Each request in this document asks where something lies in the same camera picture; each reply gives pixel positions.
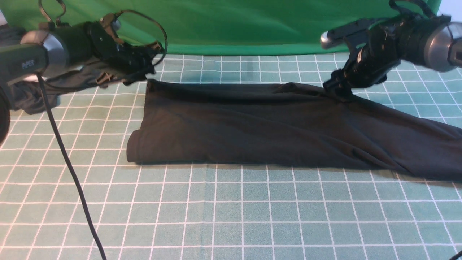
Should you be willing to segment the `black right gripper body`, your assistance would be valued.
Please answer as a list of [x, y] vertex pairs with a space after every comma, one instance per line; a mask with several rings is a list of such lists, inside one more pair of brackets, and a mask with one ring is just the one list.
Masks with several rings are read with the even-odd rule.
[[400, 63], [394, 39], [376, 35], [350, 51], [345, 65], [331, 78], [345, 79], [352, 89], [368, 88], [386, 81], [388, 72]]

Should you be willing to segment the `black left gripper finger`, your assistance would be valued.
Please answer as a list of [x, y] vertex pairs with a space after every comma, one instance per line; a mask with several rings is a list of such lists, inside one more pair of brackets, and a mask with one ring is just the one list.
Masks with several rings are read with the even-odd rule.
[[101, 73], [99, 77], [97, 77], [97, 86], [102, 89], [106, 89], [109, 87], [109, 84], [116, 79], [114, 75], [109, 73]]
[[147, 75], [155, 75], [155, 74], [156, 74], [155, 70], [135, 72], [135, 73], [124, 76], [122, 79], [122, 83], [125, 86], [129, 86], [133, 83], [147, 80]]

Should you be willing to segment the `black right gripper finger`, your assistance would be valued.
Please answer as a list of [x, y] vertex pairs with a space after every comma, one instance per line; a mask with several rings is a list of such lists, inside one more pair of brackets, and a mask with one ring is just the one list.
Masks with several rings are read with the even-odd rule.
[[331, 78], [323, 82], [322, 87], [328, 96], [338, 101], [352, 101], [356, 97], [345, 79]]

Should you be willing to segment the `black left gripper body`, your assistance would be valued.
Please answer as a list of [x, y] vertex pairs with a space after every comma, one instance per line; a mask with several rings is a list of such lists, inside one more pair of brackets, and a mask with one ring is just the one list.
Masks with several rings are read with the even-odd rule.
[[122, 81], [126, 75], [155, 70], [155, 66], [161, 63], [164, 57], [165, 48], [161, 43], [150, 43], [145, 46], [125, 44], [108, 60], [108, 73]]

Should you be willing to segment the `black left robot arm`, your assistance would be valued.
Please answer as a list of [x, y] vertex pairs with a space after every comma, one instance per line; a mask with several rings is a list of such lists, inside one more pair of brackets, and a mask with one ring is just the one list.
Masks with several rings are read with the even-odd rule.
[[1, 47], [2, 142], [14, 109], [10, 87], [30, 75], [54, 78], [85, 66], [101, 72], [97, 85], [102, 87], [115, 82], [130, 85], [155, 74], [154, 58], [165, 58], [168, 43], [133, 46], [117, 36], [117, 25], [116, 18], [73, 26], [45, 23], [44, 29], [26, 32], [18, 44]]

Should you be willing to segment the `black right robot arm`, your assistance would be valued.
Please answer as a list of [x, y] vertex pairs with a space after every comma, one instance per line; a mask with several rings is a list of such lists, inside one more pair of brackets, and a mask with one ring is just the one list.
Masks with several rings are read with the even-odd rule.
[[461, 23], [450, 16], [362, 18], [323, 33], [320, 43], [323, 49], [348, 47], [345, 65], [322, 84], [339, 99], [349, 99], [353, 89], [382, 84], [403, 60], [437, 72], [461, 67]]

